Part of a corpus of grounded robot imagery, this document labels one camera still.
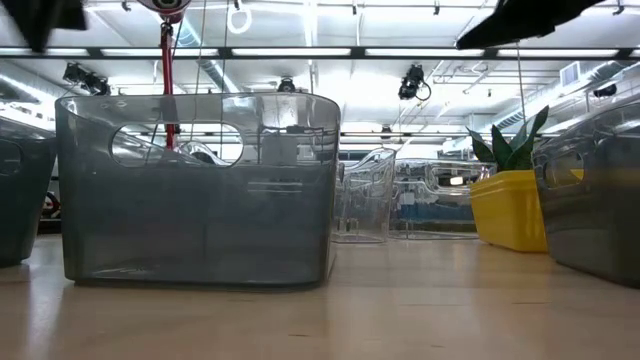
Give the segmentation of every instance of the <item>green leaves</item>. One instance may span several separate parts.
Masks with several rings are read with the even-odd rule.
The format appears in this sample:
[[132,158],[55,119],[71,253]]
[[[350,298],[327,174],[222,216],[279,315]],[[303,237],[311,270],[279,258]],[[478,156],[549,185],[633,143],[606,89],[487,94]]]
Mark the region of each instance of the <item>green leaves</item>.
[[484,140],[482,140],[482,136],[469,128],[467,128],[467,131],[469,131],[469,135],[471,135],[473,152],[476,154],[478,160],[482,162],[495,162],[496,159],[493,157],[491,149],[489,149],[487,144],[484,143]]
[[502,171],[507,164],[507,160],[509,160],[509,157],[513,153],[513,150],[495,125],[491,127],[491,138],[493,157],[495,157],[496,162],[498,163],[498,171]]
[[496,126],[491,127],[493,151],[487,146],[482,136],[467,128],[473,141],[473,152],[482,162],[498,163],[498,171],[508,170],[529,170],[532,168],[531,153],[533,152],[533,142],[538,130],[544,126],[549,116],[549,106],[540,111],[531,128],[531,133],[527,136],[527,123],[520,128],[518,134],[510,143],[504,139],[500,130]]

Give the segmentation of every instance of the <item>clear plastic bin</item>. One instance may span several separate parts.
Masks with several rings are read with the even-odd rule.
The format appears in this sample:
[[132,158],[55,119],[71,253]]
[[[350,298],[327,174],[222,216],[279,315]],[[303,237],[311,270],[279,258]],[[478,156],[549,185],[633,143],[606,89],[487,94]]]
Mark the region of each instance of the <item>clear plastic bin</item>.
[[395,159],[395,150],[376,149],[358,164],[341,169],[334,206],[335,242],[386,241]]
[[533,160],[551,257],[640,287],[640,104],[590,114]]
[[[56,112],[69,279],[290,287],[326,278],[334,102],[305,94],[78,97],[58,101]],[[181,124],[180,145],[217,138],[221,122],[235,129],[223,141],[242,145],[235,162],[196,156],[193,144],[157,145],[162,124]]]
[[395,169],[390,237],[476,238],[469,185],[494,173],[492,164],[401,159]]
[[0,266],[31,255],[55,158],[54,133],[0,117]]

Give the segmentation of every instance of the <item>potted plant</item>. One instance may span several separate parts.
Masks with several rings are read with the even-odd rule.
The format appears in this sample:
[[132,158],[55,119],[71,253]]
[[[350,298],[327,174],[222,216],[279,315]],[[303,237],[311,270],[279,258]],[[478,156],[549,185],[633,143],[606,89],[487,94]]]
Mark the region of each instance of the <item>potted plant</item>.
[[496,175],[471,185],[471,207],[482,241],[522,252],[547,251],[531,153],[548,115],[547,106],[536,115],[531,133],[527,135],[525,123],[510,142],[494,125],[491,148],[467,128],[478,160],[498,167]]

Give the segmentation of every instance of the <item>table surface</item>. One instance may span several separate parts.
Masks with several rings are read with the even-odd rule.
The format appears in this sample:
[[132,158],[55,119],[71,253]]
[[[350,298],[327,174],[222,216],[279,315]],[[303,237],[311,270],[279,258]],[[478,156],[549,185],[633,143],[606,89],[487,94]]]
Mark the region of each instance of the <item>table surface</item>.
[[340,245],[297,293],[86,288],[58,236],[0,270],[0,358],[640,359],[640,291],[474,240]]

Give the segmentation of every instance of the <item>yellow pot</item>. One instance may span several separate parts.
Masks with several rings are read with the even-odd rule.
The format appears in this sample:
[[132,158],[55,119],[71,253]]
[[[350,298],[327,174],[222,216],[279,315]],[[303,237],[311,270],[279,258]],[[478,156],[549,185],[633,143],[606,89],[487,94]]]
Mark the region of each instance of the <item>yellow pot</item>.
[[547,252],[533,170],[503,171],[471,185],[478,236],[522,252]]

